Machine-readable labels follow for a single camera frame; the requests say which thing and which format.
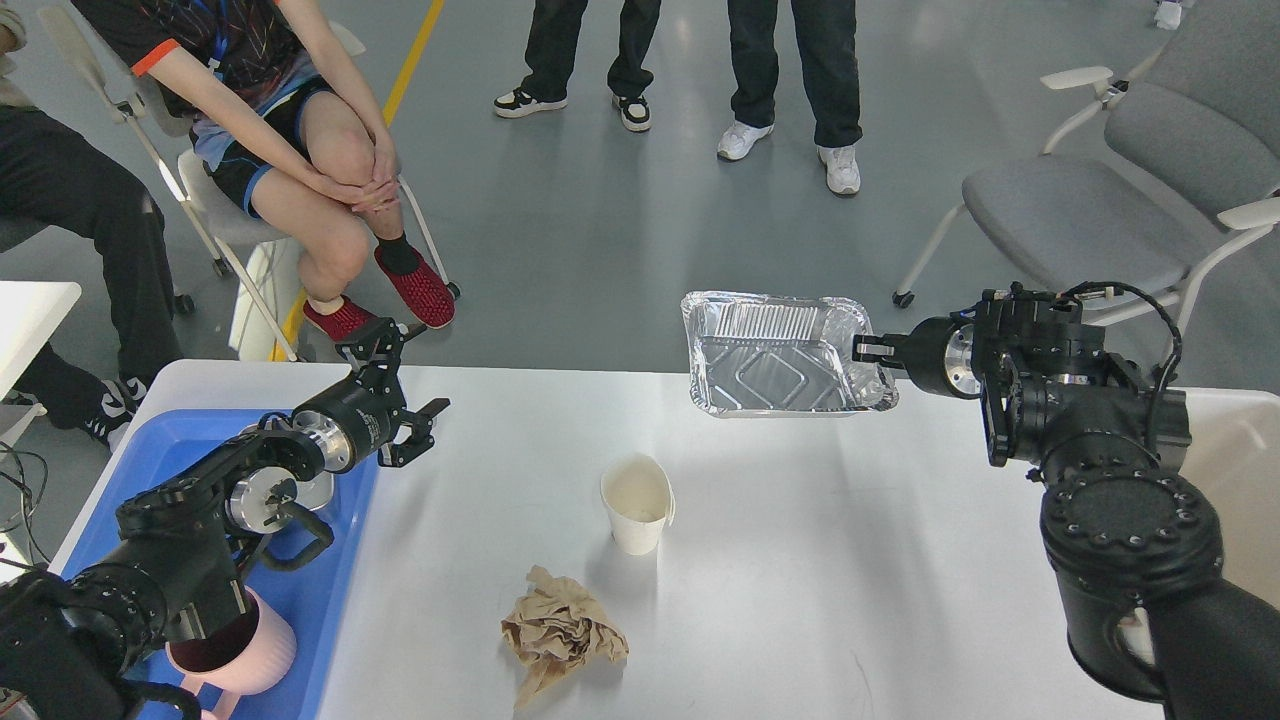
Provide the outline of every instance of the black trousers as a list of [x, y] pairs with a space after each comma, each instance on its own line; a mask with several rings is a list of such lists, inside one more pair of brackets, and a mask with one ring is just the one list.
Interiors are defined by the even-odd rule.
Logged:
[[[773, 124], [778, 54], [773, 28], [780, 0], [728, 0], [730, 49], [737, 92], [733, 118], [751, 127]], [[791, 0], [804, 90], [813, 109], [813, 141], [844, 147], [863, 137], [854, 32], [855, 0]]]
[[[588, 0], [536, 0], [529, 27], [525, 63], [532, 70], [520, 83], [539, 100], [563, 100], [573, 74], [577, 35]], [[618, 18], [618, 58], [609, 67], [609, 90], [620, 97], [636, 97], [653, 82], [644, 69], [644, 56], [658, 27], [662, 0], [625, 0]]]
[[[182, 357], [164, 217], [133, 174], [49, 115], [0, 106], [0, 215], [35, 218], [93, 241], [122, 377], [152, 378]], [[56, 427], [92, 418], [102, 397], [96, 377], [47, 345], [14, 387], [40, 398]]]

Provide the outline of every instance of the red shoe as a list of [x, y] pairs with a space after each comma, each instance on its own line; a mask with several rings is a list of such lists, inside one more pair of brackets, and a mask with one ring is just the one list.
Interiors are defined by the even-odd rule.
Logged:
[[351, 333], [360, 329], [369, 320], [372, 320], [376, 315], [365, 310], [360, 305], [356, 305], [346, 295], [342, 296], [342, 307], [338, 307], [337, 313], [332, 315], [321, 315], [311, 306], [310, 302], [302, 302], [302, 314], [311, 320], [311, 324], [324, 331], [326, 336], [334, 342], [342, 342]]
[[383, 249], [374, 249], [374, 259], [378, 266], [390, 278], [396, 286], [396, 292], [404, 300], [404, 305], [417, 315], [419, 320], [426, 323], [431, 329], [440, 329], [453, 322], [453, 293], [444, 287], [444, 281], [435, 270], [422, 260], [422, 255], [413, 250], [417, 258], [417, 269], [407, 275], [397, 275], [383, 265]]

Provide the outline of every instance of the black shirt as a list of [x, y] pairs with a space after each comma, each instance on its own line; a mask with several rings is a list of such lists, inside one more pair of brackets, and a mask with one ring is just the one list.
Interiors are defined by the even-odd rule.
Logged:
[[[274, 91], [302, 50], [275, 0], [72, 3], [134, 74], [146, 74], [169, 51], [182, 46], [212, 67], [223, 85], [251, 106]], [[191, 110], [174, 96], [165, 99], [174, 114]]]

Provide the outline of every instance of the white paper cup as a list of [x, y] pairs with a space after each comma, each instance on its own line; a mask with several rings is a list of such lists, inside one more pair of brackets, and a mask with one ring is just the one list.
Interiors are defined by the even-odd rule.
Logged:
[[627, 555], [658, 547], [662, 530], [676, 519], [676, 496], [662, 465], [648, 455], [622, 459], [600, 475], [600, 500], [613, 539]]
[[169, 662], [183, 674], [182, 688], [191, 694], [209, 683], [223, 689], [212, 712], [202, 720], [227, 720], [241, 696], [274, 687], [293, 665], [297, 638], [293, 628], [256, 592], [244, 588], [250, 611], [204, 641], [166, 644]]

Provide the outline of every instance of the shorts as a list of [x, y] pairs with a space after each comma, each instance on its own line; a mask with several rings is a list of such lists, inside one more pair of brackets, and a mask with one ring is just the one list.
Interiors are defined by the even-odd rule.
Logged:
[[[326, 91], [332, 92], [332, 88], [324, 78], [311, 78], [262, 118], [266, 120], [266, 124], [280, 133], [280, 137], [308, 161], [311, 156], [307, 155], [306, 147], [302, 146], [302, 109], [306, 108], [307, 101], [316, 92]], [[257, 219], [262, 219], [262, 217], [257, 214], [251, 202], [253, 186], [270, 169], [270, 164], [250, 152], [239, 142], [232, 142], [227, 147], [227, 151], [223, 154], [223, 161], [219, 163], [216, 170], [210, 170], [209, 163], [205, 163], [205, 172], [209, 173], [209, 177], [214, 178], [214, 184], [223, 191], [223, 195], [229, 197], [232, 202], [241, 210], [244, 210], [251, 218]]]

